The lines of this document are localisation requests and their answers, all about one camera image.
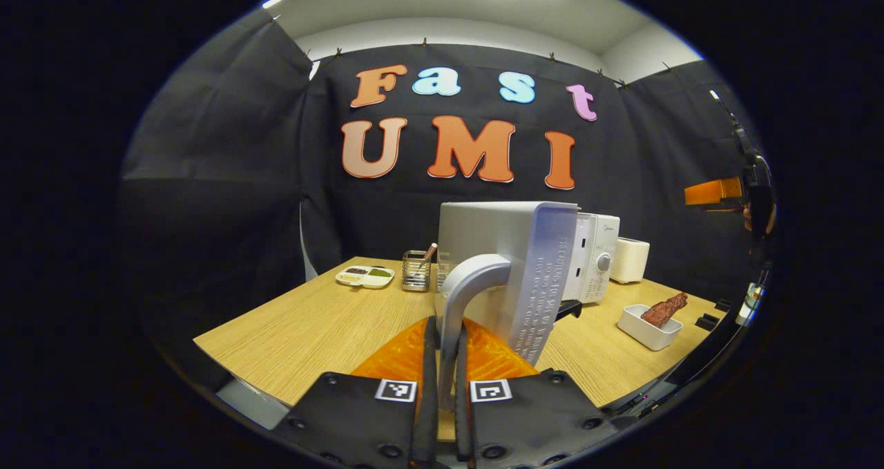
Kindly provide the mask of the brown meat piece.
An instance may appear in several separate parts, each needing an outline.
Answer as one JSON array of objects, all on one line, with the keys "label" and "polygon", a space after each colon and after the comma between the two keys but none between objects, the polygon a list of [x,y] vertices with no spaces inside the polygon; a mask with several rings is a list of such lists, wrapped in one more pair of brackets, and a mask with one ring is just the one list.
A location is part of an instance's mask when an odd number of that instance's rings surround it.
[{"label": "brown meat piece", "polygon": [[687,305],[688,295],[684,292],[678,293],[665,301],[661,301],[655,303],[651,306],[647,311],[645,311],[640,318],[645,322],[654,325],[656,328],[663,328],[663,325],[669,323],[670,319],[672,319],[673,315],[679,311],[679,309],[685,308]]}]

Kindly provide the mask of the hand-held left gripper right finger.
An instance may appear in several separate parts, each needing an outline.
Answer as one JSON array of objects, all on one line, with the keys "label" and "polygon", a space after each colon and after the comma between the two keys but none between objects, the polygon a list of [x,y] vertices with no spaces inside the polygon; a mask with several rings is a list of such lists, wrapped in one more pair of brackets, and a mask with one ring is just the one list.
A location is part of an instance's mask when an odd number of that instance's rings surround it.
[{"label": "hand-held left gripper right finger", "polygon": [[457,456],[468,469],[544,469],[600,450],[619,432],[571,375],[532,370],[470,319],[454,392]]}]

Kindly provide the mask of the white rectangular dish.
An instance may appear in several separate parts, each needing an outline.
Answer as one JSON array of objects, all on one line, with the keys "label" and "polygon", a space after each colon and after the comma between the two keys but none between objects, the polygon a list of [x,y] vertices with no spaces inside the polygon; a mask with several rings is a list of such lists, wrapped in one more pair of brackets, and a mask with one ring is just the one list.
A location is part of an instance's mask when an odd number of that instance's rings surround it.
[{"label": "white rectangular dish", "polygon": [[643,344],[652,352],[668,347],[683,328],[682,322],[669,319],[662,327],[650,324],[641,315],[649,309],[646,305],[628,305],[622,310],[617,327],[628,336]]}]

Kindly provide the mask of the divided white seed tray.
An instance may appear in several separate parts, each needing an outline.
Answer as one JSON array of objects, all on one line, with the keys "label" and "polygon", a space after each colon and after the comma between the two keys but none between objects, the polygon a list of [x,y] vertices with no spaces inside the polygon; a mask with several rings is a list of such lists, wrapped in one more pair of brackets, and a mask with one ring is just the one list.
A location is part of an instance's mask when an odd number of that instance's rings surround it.
[{"label": "divided white seed tray", "polygon": [[395,271],[385,267],[364,267],[363,265],[351,265],[339,271],[335,280],[342,285],[351,287],[367,287],[368,289],[382,289],[387,287],[394,279]]}]

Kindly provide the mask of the white toaster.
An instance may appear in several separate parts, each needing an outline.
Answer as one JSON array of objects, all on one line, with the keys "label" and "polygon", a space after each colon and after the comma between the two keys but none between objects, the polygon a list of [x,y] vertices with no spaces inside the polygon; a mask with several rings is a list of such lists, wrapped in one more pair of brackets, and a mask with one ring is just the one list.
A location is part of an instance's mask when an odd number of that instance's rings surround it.
[{"label": "white toaster", "polygon": [[621,284],[640,283],[651,245],[644,240],[619,237],[613,255],[610,279]]}]

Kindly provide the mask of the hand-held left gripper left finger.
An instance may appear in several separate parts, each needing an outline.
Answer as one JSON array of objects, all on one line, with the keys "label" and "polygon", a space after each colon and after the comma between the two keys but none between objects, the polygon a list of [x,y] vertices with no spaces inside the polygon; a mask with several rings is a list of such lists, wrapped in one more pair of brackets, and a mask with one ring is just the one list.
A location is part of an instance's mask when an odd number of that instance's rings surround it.
[{"label": "hand-held left gripper left finger", "polygon": [[342,469],[433,469],[438,439],[436,319],[417,321],[360,374],[320,374],[276,434]]}]

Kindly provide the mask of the metal mesh utensil holder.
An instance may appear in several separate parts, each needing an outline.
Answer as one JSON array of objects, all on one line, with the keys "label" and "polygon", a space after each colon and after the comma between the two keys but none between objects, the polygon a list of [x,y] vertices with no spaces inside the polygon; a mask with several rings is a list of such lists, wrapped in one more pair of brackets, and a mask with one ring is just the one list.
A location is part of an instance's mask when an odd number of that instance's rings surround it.
[{"label": "metal mesh utensil holder", "polygon": [[425,251],[406,251],[402,257],[401,289],[408,292],[427,292],[432,283],[432,262],[425,259]]}]

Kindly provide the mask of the white microwave oven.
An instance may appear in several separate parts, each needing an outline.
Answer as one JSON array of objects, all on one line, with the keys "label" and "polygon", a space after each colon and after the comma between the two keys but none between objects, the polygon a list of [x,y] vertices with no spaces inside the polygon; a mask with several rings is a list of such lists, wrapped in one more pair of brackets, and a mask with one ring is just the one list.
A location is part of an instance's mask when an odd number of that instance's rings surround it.
[{"label": "white microwave oven", "polygon": [[610,279],[621,220],[572,202],[444,202],[434,309],[439,405],[455,407],[461,331],[474,322],[536,365],[563,303],[594,303]]}]

